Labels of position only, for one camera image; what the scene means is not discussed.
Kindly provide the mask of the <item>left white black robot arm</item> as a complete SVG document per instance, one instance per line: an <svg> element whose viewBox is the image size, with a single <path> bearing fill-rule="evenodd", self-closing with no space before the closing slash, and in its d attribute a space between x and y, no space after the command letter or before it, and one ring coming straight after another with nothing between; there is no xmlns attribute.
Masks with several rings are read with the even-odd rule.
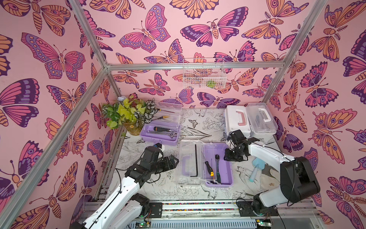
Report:
<svg viewBox="0 0 366 229"><path fill-rule="evenodd" d="M155 144L145 148L140 158L119 176L120 184L106 201L82 223L74 222L71 229L123 229L135 218L149 214L150 200L139 190L151 175L171 171L179 164L174 155L164 156L164 146Z"/></svg>

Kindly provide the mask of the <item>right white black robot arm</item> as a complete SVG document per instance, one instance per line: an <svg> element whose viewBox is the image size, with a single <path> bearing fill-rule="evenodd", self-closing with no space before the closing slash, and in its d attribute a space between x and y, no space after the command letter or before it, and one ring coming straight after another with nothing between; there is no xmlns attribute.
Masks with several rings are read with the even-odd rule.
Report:
<svg viewBox="0 0 366 229"><path fill-rule="evenodd" d="M279 172L279 186L256 194L252 209L257 216L265 215L270 208L284 203L297 203L321 191L309 160L293 157L279 150L260 144L260 140L246 138L241 130L228 134L227 140L234 147L225 150L225 161L242 162L253 156Z"/></svg>

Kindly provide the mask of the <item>blue white toolbox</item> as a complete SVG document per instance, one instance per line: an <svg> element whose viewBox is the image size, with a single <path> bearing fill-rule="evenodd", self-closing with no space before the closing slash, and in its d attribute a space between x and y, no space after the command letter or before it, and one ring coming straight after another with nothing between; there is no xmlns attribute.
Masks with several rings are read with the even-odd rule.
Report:
<svg viewBox="0 0 366 229"><path fill-rule="evenodd" d="M236 130L241 130L246 138L250 137L251 128L246 107L228 105L224 111L226 136Z"/></svg>

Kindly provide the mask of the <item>white clear-lid toolbox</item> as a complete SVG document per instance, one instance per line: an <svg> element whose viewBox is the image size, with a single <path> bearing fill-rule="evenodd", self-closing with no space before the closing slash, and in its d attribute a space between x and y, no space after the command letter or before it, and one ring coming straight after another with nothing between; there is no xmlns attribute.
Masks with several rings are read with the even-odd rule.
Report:
<svg viewBox="0 0 366 229"><path fill-rule="evenodd" d="M246 106L251 131L255 135L274 135L278 125L265 103L249 103Z"/></svg>

